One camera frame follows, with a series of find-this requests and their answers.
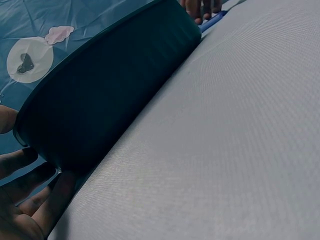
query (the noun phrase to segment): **dark gray blob print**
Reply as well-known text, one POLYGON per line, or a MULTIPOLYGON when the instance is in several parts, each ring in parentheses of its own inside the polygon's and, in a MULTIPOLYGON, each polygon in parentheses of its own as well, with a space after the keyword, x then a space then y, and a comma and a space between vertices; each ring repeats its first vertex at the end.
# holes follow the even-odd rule
POLYGON ((25 74, 26 72, 34 69, 35 65, 31 60, 31 57, 28 53, 22 53, 20 55, 22 64, 20 66, 18 66, 17 68, 17 73, 18 74, 25 74))

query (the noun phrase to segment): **blue strip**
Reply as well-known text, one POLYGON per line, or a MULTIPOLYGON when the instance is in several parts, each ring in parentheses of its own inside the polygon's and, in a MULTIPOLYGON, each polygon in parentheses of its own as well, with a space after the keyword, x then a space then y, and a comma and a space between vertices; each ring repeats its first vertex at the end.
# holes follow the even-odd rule
POLYGON ((227 13, 228 11, 220 11, 214 17, 210 18, 206 23, 200 25, 199 28, 201 32, 203 33, 207 29, 211 28, 213 25, 219 22, 227 13))

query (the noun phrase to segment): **gray textured fabric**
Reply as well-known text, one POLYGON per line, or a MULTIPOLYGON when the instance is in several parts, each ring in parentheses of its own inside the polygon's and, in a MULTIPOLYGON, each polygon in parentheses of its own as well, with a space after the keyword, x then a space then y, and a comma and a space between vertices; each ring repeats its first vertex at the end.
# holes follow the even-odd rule
POLYGON ((50 239, 318 240, 319 12, 318 0, 234 7, 50 239))

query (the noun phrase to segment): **dark green bowl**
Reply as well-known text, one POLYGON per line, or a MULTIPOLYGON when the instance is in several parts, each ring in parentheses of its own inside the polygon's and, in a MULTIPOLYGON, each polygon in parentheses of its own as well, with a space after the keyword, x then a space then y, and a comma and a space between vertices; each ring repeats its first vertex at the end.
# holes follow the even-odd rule
POLYGON ((90 170, 200 40, 177 0, 147 4, 50 71, 22 106, 14 136, 62 170, 90 170))

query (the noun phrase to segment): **finger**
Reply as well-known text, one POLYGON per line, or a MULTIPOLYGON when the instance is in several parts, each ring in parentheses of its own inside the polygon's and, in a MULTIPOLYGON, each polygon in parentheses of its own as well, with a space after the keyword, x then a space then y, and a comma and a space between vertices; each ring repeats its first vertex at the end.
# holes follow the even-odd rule
POLYGON ((195 23, 202 23, 201 0, 185 0, 185 10, 194 19, 195 23))
POLYGON ((0 179, 32 164, 37 158, 37 152, 30 147, 0 155, 0 179))
POLYGON ((211 0, 203 0, 203 18, 206 20, 211 18, 211 0))
POLYGON ((62 173, 50 196, 32 216, 41 228, 44 238, 48 237, 65 211, 74 194, 75 185, 76 177, 74 174, 71 172, 62 173))
POLYGON ((47 200, 48 196, 54 189, 59 177, 58 174, 44 189, 38 192, 36 195, 26 199, 18 205, 18 208, 23 214, 27 214, 32 217, 33 214, 40 208, 40 206, 47 200))
POLYGON ((184 8, 184 10, 186 10, 186 0, 181 0, 180 5, 181 5, 181 7, 184 8))
POLYGON ((5 134, 14 127, 17 114, 16 110, 0 105, 0 134, 5 134))
POLYGON ((3 185, 1 188, 9 196, 12 203, 15 204, 27 198, 36 187, 47 181, 55 173, 56 169, 48 162, 45 162, 27 174, 3 185))
POLYGON ((222 0, 214 0, 212 12, 214 14, 217 14, 221 11, 221 9, 222 9, 222 0))

